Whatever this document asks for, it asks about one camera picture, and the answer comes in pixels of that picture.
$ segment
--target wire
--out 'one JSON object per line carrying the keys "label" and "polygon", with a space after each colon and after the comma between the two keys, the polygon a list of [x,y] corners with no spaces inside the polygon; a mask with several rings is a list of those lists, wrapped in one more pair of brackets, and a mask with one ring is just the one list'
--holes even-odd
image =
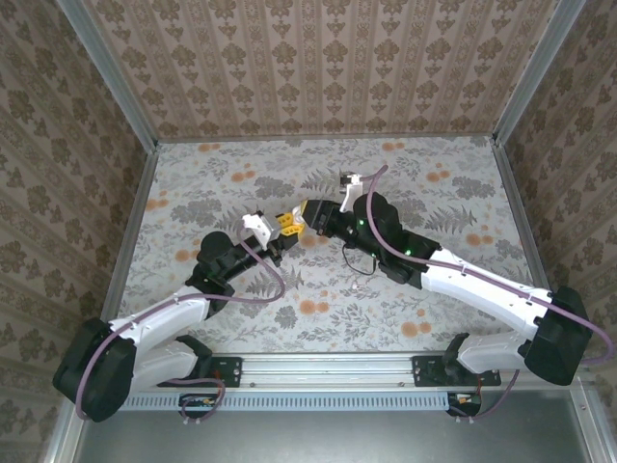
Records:
{"label": "wire", "polygon": [[[212,415],[214,415],[214,413],[217,411],[217,409],[223,403],[223,399],[225,398],[225,392],[227,391],[227,387],[226,387],[225,383],[223,381],[221,381],[220,379],[217,379],[217,378],[171,379],[171,380],[169,380],[167,382],[168,383],[172,383],[172,384],[179,384],[179,385],[210,384],[211,383],[211,384],[216,384],[219,387],[219,393],[218,393],[218,396],[217,396],[217,401],[214,402],[214,405],[212,405],[212,408],[210,410],[208,410],[208,412],[205,415],[203,415],[198,420],[193,420],[193,422],[197,422],[197,423],[204,422],[205,420],[210,418]],[[186,407],[188,406],[189,403],[194,402],[196,400],[199,400],[199,399],[197,397],[187,397],[187,399],[184,400],[184,402],[182,402],[182,408],[180,409],[180,415],[184,419],[184,423],[188,423],[190,420],[192,420],[186,414]]]}
{"label": "wire", "polygon": [[351,263],[349,263],[349,260],[347,260],[347,256],[345,255],[345,249],[347,249],[347,244],[343,244],[343,247],[341,248],[341,252],[343,253],[343,258],[345,259],[345,263],[347,264],[349,268],[351,268],[354,272],[358,272],[361,275],[365,275],[367,277],[370,277],[371,275],[375,273],[375,270],[377,269],[377,260],[375,258],[373,258],[373,271],[370,273],[363,272],[351,266]]}
{"label": "wire", "polygon": [[467,413],[465,413],[460,408],[457,408],[457,407],[454,407],[454,406],[450,405],[450,409],[454,410],[456,413],[458,413],[459,415],[461,415],[464,418],[469,418],[469,422],[474,422],[475,420],[480,420],[482,418],[486,418],[486,417],[491,416],[496,411],[496,409],[499,408],[499,406],[503,403],[503,401],[512,392],[512,388],[514,388],[514,385],[517,382],[517,378],[519,377],[519,373],[520,372],[521,371],[519,369],[514,371],[514,374],[512,375],[512,379],[510,380],[510,382],[506,386],[505,391],[503,391],[503,394],[501,395],[499,400],[497,402],[495,402],[495,404],[491,408],[489,408],[486,412],[481,412],[481,413],[478,413],[475,417],[470,417]]}
{"label": "wire", "polygon": [[477,272],[475,270],[473,270],[472,268],[464,268],[462,265],[457,265],[455,263],[450,263],[450,262],[442,262],[439,260],[428,260],[428,259],[420,259],[420,258],[415,258],[413,256],[407,256],[403,253],[400,253],[399,251],[397,251],[396,249],[392,248],[387,242],[386,240],[379,234],[379,231],[377,230],[377,226],[375,225],[375,221],[373,219],[373,208],[372,208],[372,204],[373,204],[373,194],[375,193],[375,190],[377,189],[377,182],[379,181],[379,177],[381,175],[384,174],[385,171],[388,170],[388,165],[384,165],[382,166],[382,168],[377,171],[377,173],[375,173],[373,176],[369,176],[369,177],[363,177],[363,178],[372,178],[372,181],[370,183],[370,187],[368,188],[368,195],[366,197],[366,218],[368,219],[368,226],[370,227],[371,231],[373,232],[373,235],[375,236],[375,238],[377,239],[377,241],[379,241],[379,244],[381,244],[389,253],[391,253],[394,256],[397,256],[400,259],[403,260],[408,260],[409,262],[415,262],[415,263],[420,263],[422,265],[430,265],[430,266],[435,266],[435,267],[443,267],[443,268],[449,268],[451,270],[455,270],[457,272],[465,272],[467,275],[471,275],[474,278],[477,278],[478,280],[482,280],[485,283],[489,283],[493,286],[496,286],[500,289],[504,289],[508,292],[511,292],[512,294],[515,294],[523,299],[528,299],[530,302],[534,302],[536,304],[541,305],[542,307],[545,307],[553,312],[559,313],[562,316],[565,316],[566,318],[571,319],[572,321],[575,321],[576,323],[584,326],[585,328],[593,331],[594,333],[596,333],[606,344],[606,352],[600,356],[600,357],[595,357],[592,359],[585,359],[582,362],[584,364],[587,365],[597,365],[597,364],[603,364],[604,362],[609,361],[610,359],[612,359],[612,357],[615,355],[615,345],[613,344],[612,340],[610,339],[610,337],[608,336],[608,334],[602,330],[600,327],[596,326],[595,324],[591,323],[589,320],[585,320],[584,318],[575,315],[573,313],[569,313],[567,311],[565,311],[564,309],[555,306],[554,304],[551,304],[550,302],[545,302],[542,299],[539,299],[535,296],[529,296],[529,294],[527,294],[524,291],[521,291],[515,287],[509,286],[505,283],[502,283],[498,280],[495,280],[487,275],[484,275],[480,272]]}
{"label": "wire", "polygon": [[284,296],[285,282],[281,278],[281,275],[279,275],[274,268],[268,265],[268,263],[264,259],[262,259],[255,251],[253,251],[253,249],[251,249],[251,247],[249,247],[244,242],[244,240],[242,239],[242,228],[241,227],[237,228],[237,237],[238,237],[238,240],[240,241],[240,245],[244,248],[244,250],[253,259],[255,259],[257,263],[260,263],[268,271],[268,273],[270,273],[277,280],[277,282],[279,283],[279,287],[280,287],[279,292],[275,294],[274,296],[266,298],[266,299],[247,299],[243,297],[224,296],[221,294],[203,294],[201,292],[196,292],[194,294],[185,294],[183,296],[179,296],[176,298],[172,298],[168,301],[162,302],[158,306],[155,306],[152,309],[135,317],[133,320],[126,323],[125,325],[122,325],[118,330],[116,330],[111,335],[109,335],[107,338],[105,338],[105,340],[103,340],[103,342],[100,344],[98,349],[94,352],[92,358],[86,365],[86,368],[84,369],[84,374],[81,377],[81,381],[79,382],[79,386],[77,387],[77,395],[75,396],[75,412],[77,413],[77,416],[79,418],[81,418],[82,420],[88,419],[88,416],[84,413],[81,404],[84,398],[86,384],[88,383],[88,379],[90,378],[90,375],[92,374],[94,365],[96,365],[96,362],[98,361],[100,356],[103,354],[103,352],[105,352],[105,349],[109,346],[109,344],[115,338],[117,338],[119,335],[121,335],[122,333],[124,333],[129,328],[136,325],[137,323],[141,323],[142,321],[147,319],[149,316],[152,316],[155,313],[159,313],[162,310],[167,309],[169,306],[172,306],[174,304],[179,304],[180,302],[184,302],[184,301],[213,299],[213,300],[218,300],[218,301],[241,302],[241,303],[247,303],[247,304],[267,304],[270,302],[277,301]]}

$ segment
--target black cable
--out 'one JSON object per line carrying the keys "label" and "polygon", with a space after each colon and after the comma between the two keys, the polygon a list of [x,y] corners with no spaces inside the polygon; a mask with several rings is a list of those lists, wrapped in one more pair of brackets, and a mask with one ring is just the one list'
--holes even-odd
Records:
{"label": "black cable", "polygon": [[362,272],[361,270],[358,270],[357,268],[352,267],[351,263],[349,263],[349,260],[347,260],[347,256],[345,255],[345,249],[347,248],[347,244],[343,244],[343,247],[341,248],[341,251],[343,253],[343,258],[345,259],[345,263],[347,264],[347,266],[349,268],[351,268],[354,272],[358,272],[361,275],[365,275],[367,277],[370,277],[371,275],[373,275],[375,273],[375,270],[377,269],[377,260],[375,258],[373,258],[373,271],[368,273],[368,272]]}

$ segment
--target floral tablecloth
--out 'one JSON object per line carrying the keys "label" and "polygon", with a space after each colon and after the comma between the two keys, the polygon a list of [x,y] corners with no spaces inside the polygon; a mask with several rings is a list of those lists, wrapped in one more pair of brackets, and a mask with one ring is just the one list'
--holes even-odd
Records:
{"label": "floral tablecloth", "polygon": [[[390,170],[378,191],[404,226],[507,278],[531,281],[512,212],[486,137],[348,139],[158,148],[159,161],[121,313],[167,297],[191,274],[201,239],[247,212],[290,211],[303,199],[340,201],[338,173]],[[307,231],[280,267],[287,293],[270,305],[229,303],[192,334],[217,352],[444,349],[460,332],[506,329],[461,302],[399,286],[379,270],[345,265],[341,242]],[[370,271],[371,258],[347,251]],[[271,296],[262,268],[236,278],[236,295]]]}

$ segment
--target gray leaf pattern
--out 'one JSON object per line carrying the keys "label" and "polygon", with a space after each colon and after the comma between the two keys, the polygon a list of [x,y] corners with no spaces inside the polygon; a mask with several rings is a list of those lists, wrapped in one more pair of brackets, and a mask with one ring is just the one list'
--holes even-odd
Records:
{"label": "gray leaf pattern", "polygon": [[[406,228],[499,275],[529,281],[486,138],[162,144],[158,154],[122,313],[137,312],[183,285],[208,233],[221,230],[235,242],[233,226],[246,213],[274,216],[305,199],[340,202],[340,171],[369,175],[384,162],[390,169],[378,191],[398,208]],[[444,349],[462,331],[505,329],[454,299],[397,285],[379,270],[372,276],[354,272],[344,263],[341,244],[304,231],[277,268],[286,285],[281,300],[229,303],[190,333],[216,352],[400,351]],[[13,254],[7,265],[19,265]],[[357,268],[371,268],[371,258],[360,252],[350,251],[348,258]],[[260,267],[230,283],[239,297],[278,291]]]}

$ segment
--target patterned wall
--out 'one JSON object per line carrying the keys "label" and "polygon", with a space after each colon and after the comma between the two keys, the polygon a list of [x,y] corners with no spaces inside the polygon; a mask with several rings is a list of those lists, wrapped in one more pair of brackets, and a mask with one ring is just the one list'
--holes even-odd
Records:
{"label": "patterned wall", "polygon": [[0,2],[0,461],[36,461],[51,376],[100,312],[145,154],[53,1]]}
{"label": "patterned wall", "polygon": [[86,0],[161,139],[490,132],[556,0]]}
{"label": "patterned wall", "polygon": [[[617,340],[617,1],[587,2],[506,150],[551,282]],[[617,366],[598,381],[617,418]]]}

